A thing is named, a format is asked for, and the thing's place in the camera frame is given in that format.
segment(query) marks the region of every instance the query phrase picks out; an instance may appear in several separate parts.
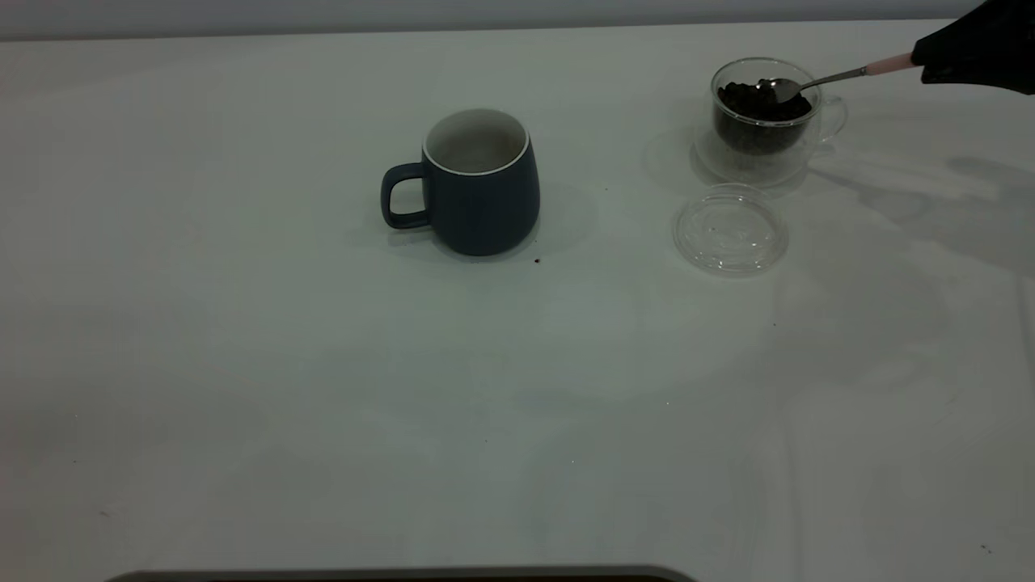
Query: glass cup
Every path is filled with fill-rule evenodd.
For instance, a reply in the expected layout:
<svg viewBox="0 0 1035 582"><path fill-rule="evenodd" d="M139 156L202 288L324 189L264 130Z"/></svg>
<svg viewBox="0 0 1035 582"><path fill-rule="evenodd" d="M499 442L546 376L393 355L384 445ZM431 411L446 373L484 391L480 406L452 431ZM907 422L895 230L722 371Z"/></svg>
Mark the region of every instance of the glass cup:
<svg viewBox="0 0 1035 582"><path fill-rule="evenodd" d="M823 95L820 86L801 92L812 109L790 121L766 121L735 113L718 97L728 83L755 85L762 79L783 78L805 84L812 76L777 59L751 57L727 64L712 77L693 145L705 168L722 178L765 187L801 171L816 147L834 137L848 121L840 97Z"/></svg>

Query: coffee grounds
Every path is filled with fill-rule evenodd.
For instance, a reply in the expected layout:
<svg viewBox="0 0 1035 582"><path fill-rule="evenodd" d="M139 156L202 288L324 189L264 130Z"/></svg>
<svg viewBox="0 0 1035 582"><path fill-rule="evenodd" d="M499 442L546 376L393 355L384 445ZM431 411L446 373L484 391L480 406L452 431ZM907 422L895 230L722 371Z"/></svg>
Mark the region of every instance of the coffee grounds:
<svg viewBox="0 0 1035 582"><path fill-rule="evenodd" d="M791 121L812 111L812 106L801 93L778 104L772 87L760 88L743 83L730 83L726 87L719 87L718 98L737 115L760 121Z"/></svg>

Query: gray wall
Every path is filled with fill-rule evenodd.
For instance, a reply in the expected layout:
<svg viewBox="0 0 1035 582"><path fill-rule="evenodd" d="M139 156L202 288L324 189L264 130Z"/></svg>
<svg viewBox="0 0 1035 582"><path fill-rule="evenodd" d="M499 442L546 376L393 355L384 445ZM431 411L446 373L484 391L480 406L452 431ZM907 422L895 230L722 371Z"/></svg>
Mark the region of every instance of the gray wall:
<svg viewBox="0 0 1035 582"><path fill-rule="evenodd" d="M0 39L954 18L978 0L0 0Z"/></svg>

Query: clear plastic lid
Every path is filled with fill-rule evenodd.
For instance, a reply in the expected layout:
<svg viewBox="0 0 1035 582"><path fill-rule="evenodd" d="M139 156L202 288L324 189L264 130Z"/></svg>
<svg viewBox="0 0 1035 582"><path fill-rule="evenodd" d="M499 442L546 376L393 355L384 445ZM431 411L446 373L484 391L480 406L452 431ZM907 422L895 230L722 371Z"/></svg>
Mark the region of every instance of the clear plastic lid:
<svg viewBox="0 0 1035 582"><path fill-rule="evenodd" d="M746 184L712 186L704 199L684 206L673 238L694 265L727 275L771 267L787 252L787 226L762 191Z"/></svg>

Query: spoon handle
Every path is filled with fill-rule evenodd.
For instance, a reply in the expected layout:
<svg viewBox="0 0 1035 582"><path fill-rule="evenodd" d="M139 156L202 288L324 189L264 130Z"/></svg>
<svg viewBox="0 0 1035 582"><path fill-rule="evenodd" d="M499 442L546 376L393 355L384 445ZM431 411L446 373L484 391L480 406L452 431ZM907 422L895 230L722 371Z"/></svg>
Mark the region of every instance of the spoon handle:
<svg viewBox="0 0 1035 582"><path fill-rule="evenodd" d="M853 68L852 70L846 70L845 72L838 72L837 75L831 75L829 77L824 77L822 79L817 79L809 83L805 83L801 86L801 89L807 89L816 85L823 85L824 83L830 83L832 81L844 81L846 79L855 79L856 77L863 77L866 75L866 67L860 66L859 68Z"/></svg>
<svg viewBox="0 0 1035 582"><path fill-rule="evenodd" d="M916 66L913 61L910 60L912 53L906 53L905 55L898 55L888 59L871 62L866 66L859 68L853 68L852 70L846 70L845 72L838 72L837 75L831 75L830 77L824 77L823 79L817 79L811 83L805 83L801 86L802 89L811 87L814 85L823 85L824 83L830 83L832 81L844 81L846 79L855 79L856 77L865 77L874 75L884 75L885 72L893 72L895 70L901 70L904 68L910 68Z"/></svg>

